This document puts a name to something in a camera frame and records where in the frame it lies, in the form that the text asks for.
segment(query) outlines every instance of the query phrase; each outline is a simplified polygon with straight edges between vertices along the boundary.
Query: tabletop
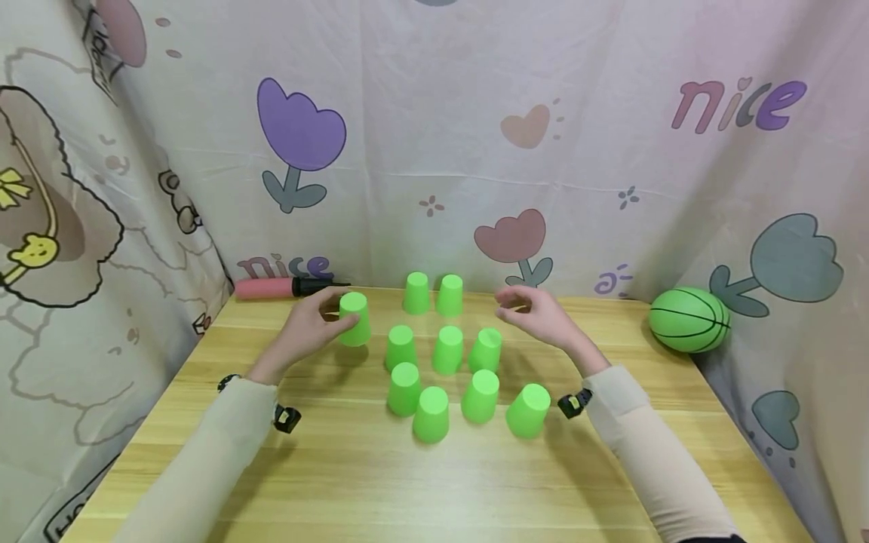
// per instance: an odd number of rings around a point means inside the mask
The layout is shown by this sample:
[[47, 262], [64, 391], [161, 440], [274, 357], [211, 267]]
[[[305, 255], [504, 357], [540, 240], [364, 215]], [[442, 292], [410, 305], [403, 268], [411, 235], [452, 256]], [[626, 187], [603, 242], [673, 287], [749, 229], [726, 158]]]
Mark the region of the tabletop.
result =
[[[298, 408], [302, 421], [291, 435], [269, 435], [209, 541], [659, 541], [586, 416], [567, 420], [553, 402], [539, 438], [519, 440], [507, 429], [504, 412], [525, 384], [540, 383], [554, 400], [581, 388], [561, 351], [499, 321], [491, 295], [466, 294], [463, 314], [444, 318], [434, 311], [405, 314], [400, 290], [358, 290], [368, 296], [371, 340], [362, 348], [335, 342], [288, 371], [279, 401]], [[646, 303], [561, 302], [607, 358], [646, 389], [749, 543], [811, 541], [694, 364], [652, 337]], [[226, 305], [64, 543], [111, 541], [196, 428], [216, 383], [244, 373], [292, 303], [233, 299]], [[415, 440], [410, 419], [386, 408], [383, 359], [396, 324], [415, 332], [423, 386], [439, 385], [449, 395], [450, 431], [433, 446]], [[467, 363], [452, 376], [431, 369], [435, 337], [446, 324], [464, 332], [466, 356], [481, 328], [503, 334], [498, 413], [486, 425], [461, 416]]]

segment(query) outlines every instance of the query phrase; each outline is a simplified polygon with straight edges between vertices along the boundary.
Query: beige sleeve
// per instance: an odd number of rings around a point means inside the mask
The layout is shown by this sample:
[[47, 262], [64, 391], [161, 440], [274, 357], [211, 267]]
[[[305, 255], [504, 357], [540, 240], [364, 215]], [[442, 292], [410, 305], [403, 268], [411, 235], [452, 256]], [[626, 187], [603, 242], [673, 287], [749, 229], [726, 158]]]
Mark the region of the beige sleeve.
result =
[[700, 466], [625, 368], [608, 368], [584, 384], [594, 393], [587, 407], [594, 429], [621, 461], [664, 543], [738, 533]]
[[271, 428], [277, 387], [235, 378], [115, 536], [118, 543], [200, 543]]

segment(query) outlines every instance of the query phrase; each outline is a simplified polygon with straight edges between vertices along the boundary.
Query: purple tulip print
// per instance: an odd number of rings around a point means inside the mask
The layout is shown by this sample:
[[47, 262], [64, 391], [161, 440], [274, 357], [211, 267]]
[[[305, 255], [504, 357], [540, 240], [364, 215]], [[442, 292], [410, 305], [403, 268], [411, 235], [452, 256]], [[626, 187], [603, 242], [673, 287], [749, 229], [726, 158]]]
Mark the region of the purple tulip print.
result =
[[288, 167], [283, 183], [272, 172], [262, 172], [269, 195], [284, 213], [322, 202], [326, 188], [317, 184], [300, 188], [299, 178], [303, 171], [324, 169], [338, 158], [347, 141], [344, 119], [332, 109], [317, 109], [301, 92], [287, 96], [270, 77], [260, 83], [256, 108], [269, 146]]

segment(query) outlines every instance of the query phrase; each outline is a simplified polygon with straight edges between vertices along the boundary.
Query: basketball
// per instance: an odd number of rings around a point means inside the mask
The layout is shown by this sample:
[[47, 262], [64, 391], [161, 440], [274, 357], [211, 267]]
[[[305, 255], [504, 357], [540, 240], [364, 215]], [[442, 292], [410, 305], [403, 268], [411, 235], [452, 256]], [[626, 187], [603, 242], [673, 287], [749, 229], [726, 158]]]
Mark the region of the basketball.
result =
[[679, 287], [658, 296], [648, 319], [658, 341], [681, 353], [712, 350], [730, 332], [730, 312], [699, 288]]

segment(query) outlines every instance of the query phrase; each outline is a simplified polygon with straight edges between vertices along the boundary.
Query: left hand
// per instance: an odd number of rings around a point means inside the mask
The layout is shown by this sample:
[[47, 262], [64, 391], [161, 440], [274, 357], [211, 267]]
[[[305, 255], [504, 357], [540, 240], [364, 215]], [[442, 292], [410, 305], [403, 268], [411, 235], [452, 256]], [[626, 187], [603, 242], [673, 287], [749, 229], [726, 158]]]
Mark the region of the left hand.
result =
[[276, 385], [290, 366], [351, 329], [359, 321], [359, 315], [348, 315], [340, 320], [336, 315], [339, 300], [348, 292], [349, 288], [345, 287], [327, 287], [297, 302], [281, 332], [262, 351], [245, 378]]

